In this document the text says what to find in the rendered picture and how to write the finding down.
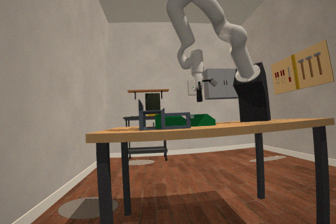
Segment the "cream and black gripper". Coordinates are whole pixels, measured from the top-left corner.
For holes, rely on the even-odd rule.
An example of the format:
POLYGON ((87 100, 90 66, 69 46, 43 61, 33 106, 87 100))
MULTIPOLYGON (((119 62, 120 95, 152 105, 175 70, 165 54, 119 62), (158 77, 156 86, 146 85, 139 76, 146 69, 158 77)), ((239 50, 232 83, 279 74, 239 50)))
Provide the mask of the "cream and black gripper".
POLYGON ((203 75, 204 75, 203 73, 192 74, 192 76, 194 77, 194 91, 196 91, 196 93, 197 93, 197 96, 196 96, 197 97, 197 102, 198 101, 199 102, 203 101, 203 97, 202 97, 202 93, 201 93, 201 90, 203 89, 203 79, 202 79, 203 75))

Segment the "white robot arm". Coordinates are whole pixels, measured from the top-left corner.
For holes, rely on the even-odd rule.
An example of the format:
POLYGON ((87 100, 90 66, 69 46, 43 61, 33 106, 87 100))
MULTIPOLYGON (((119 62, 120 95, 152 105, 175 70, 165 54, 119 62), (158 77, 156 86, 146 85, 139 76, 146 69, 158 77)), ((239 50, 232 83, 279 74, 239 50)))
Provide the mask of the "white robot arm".
POLYGON ((184 14, 184 7, 190 2, 195 4, 209 19, 217 37, 231 45, 230 56, 237 68, 235 74, 239 82, 250 82, 260 74, 260 68, 252 63, 246 48, 247 33, 242 26, 230 24, 216 0, 167 0, 165 9, 181 42, 177 59, 183 69, 191 69, 191 74, 204 73, 203 52, 200 49, 190 51, 188 58, 184 50, 195 43, 195 38, 184 14), (239 73, 238 73, 239 72, 239 73))

